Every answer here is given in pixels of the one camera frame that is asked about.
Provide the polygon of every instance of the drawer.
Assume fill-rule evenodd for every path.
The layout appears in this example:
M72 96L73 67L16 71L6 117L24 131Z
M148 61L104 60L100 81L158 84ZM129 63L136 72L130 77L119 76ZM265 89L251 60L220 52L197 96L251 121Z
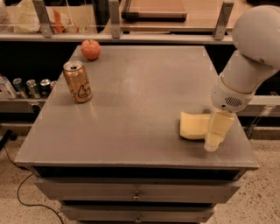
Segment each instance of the drawer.
M113 200L190 203L226 203L239 182L191 181L139 183L91 178L37 178L35 185L50 200Z
M183 206L62 206L71 221L113 221L121 223L200 223L214 214L212 208Z

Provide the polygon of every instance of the gray tabletop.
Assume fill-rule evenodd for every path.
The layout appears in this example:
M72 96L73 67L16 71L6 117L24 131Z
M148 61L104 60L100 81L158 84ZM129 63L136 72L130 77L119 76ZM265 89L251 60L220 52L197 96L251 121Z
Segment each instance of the gray tabletop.
M102 46L93 98L73 102L63 74L24 141L21 165L257 168L238 119L216 152L179 136L180 112L214 111L217 73L203 46Z

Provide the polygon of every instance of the gold can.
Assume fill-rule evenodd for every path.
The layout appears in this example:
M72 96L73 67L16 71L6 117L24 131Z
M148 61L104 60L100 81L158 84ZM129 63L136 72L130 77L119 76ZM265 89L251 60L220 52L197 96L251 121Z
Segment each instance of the gold can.
M75 102L87 102L91 99L87 71L80 61L68 61L65 63L63 74Z

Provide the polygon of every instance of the metal post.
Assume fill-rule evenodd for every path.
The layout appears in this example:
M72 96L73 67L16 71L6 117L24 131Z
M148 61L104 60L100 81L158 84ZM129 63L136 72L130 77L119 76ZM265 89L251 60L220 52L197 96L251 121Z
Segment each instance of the metal post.
M44 0L33 0L33 4L38 16L38 20L41 23L43 37L50 38L53 35L53 28L51 27L50 19L47 15Z
M121 37L119 1L108 0L108 7L110 12L112 38L119 39Z
M217 25L215 27L215 30L213 31L213 37L217 40L224 39L228 20L231 14L231 11L234 7L234 3L232 1L225 1L223 2L221 9L220 9L220 15L217 21Z

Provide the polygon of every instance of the cabinet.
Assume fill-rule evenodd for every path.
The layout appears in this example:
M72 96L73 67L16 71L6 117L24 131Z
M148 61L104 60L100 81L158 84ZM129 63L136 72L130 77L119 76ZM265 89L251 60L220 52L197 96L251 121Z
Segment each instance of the cabinet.
M241 125L220 148L179 136L179 116L210 113L217 78L203 46L108 45L88 61L93 98L72 101L63 75L16 163L78 223L200 223L258 168Z

